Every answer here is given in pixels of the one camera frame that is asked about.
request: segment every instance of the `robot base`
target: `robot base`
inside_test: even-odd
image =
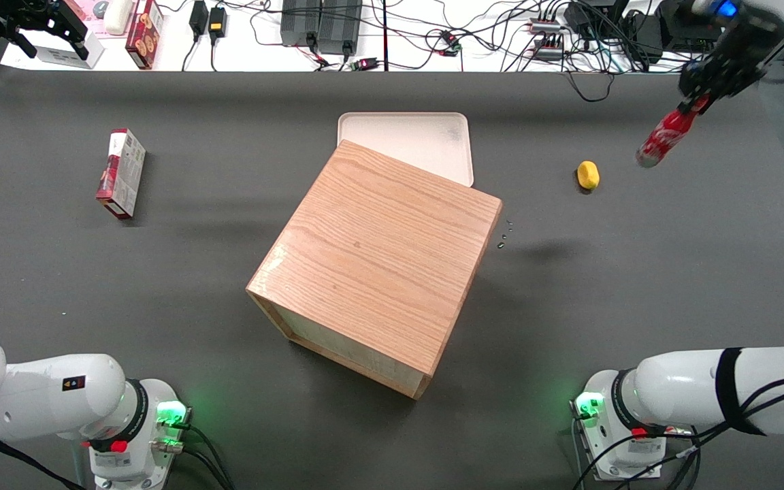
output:
[[[142,379],[147,391],[147,416],[141,429],[129,442],[127,452],[98,453],[90,448],[90,466],[96,490],[161,490],[174,462],[174,454],[150,448],[157,440],[180,441],[183,431],[162,426],[158,407],[162,402],[176,402],[177,395],[167,382]]]
[[[613,408],[613,380],[618,370],[602,370],[585,384],[585,390],[573,401],[574,416],[580,419],[582,443],[589,459],[595,459],[607,447],[631,436]],[[595,480],[625,480],[664,458],[666,438],[642,438],[616,446],[595,465]],[[640,478],[659,478],[662,467],[656,466]]]

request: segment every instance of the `wood grain surface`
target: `wood grain surface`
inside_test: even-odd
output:
[[[287,337],[407,387],[416,379],[413,396],[427,381],[398,363],[434,375],[501,207],[342,142],[246,289]]]

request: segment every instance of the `red bottle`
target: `red bottle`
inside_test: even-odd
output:
[[[691,111],[688,111],[688,114],[682,114],[679,109],[674,109],[671,114],[667,114],[647,138],[647,141],[634,153],[637,163],[646,168],[652,168],[659,164],[667,152],[670,152],[673,146],[676,146],[685,137],[685,134],[691,129],[694,118],[697,117],[700,109],[706,105],[708,100],[709,96],[701,97],[691,108]]]

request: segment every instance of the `dark gray mat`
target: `dark gray mat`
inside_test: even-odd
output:
[[[620,77],[585,103],[548,74],[0,67],[0,343],[12,362],[109,353],[170,382],[241,488],[570,488],[566,400],[596,370],[784,345],[780,145],[750,91],[637,167],[675,83]],[[339,115],[389,110],[463,112],[475,187],[513,222],[416,403],[289,344],[244,293]],[[93,199],[115,127],[150,153],[131,223]],[[592,195],[574,187],[582,159],[602,174]],[[65,441],[18,446],[74,474]],[[212,487],[203,475],[181,458],[170,488]],[[57,487],[0,456],[0,488]],[[707,446],[698,489],[718,488],[784,488],[784,438]]]

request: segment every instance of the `yellow sponge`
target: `yellow sponge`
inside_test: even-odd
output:
[[[586,190],[594,190],[601,181],[601,176],[598,174],[598,166],[593,161],[584,161],[576,168],[576,180],[579,185]]]

